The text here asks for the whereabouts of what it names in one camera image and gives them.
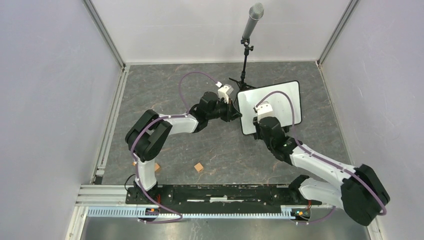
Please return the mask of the white whiteboard black frame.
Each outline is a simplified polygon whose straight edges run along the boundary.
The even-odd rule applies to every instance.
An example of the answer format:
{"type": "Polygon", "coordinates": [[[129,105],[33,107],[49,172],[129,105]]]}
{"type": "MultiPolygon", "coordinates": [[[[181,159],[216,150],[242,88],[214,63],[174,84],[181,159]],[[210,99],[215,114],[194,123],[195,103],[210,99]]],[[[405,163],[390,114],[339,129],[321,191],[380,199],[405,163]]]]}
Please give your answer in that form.
{"type": "Polygon", "coordinates": [[[265,101],[271,104],[274,117],[282,127],[302,122],[300,84],[296,80],[241,91],[237,94],[237,100],[242,113],[240,123],[243,135],[256,133],[254,118],[257,119],[257,114],[254,107],[265,101]]]}

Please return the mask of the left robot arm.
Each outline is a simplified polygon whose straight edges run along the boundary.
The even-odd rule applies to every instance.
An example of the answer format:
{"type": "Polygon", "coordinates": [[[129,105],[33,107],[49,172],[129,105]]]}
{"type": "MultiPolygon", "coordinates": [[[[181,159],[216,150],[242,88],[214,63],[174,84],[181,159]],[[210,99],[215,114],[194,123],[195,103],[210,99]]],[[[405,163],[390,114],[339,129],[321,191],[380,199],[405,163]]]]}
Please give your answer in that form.
{"type": "Polygon", "coordinates": [[[135,167],[134,187],[145,204],[153,203],[158,195],[155,158],[171,135],[194,134],[208,126],[210,120],[231,122],[242,117],[230,98],[207,91],[199,102],[183,114],[159,114],[149,109],[127,132],[125,142],[135,167]]]}

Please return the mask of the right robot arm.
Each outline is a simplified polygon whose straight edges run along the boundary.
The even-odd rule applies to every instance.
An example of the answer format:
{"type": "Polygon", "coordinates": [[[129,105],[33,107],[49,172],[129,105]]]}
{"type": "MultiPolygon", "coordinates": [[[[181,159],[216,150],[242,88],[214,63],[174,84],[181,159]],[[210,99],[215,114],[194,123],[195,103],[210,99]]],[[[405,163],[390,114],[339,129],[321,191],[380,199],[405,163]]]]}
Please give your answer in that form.
{"type": "Polygon", "coordinates": [[[344,164],[310,149],[306,144],[285,134],[276,117],[254,117],[255,138],[263,140],[267,149],[279,161],[304,169],[322,179],[307,175],[297,177],[289,189],[289,199],[295,204],[315,200],[342,209],[356,223],[369,226],[386,214],[390,196],[374,169],[344,164]]]}

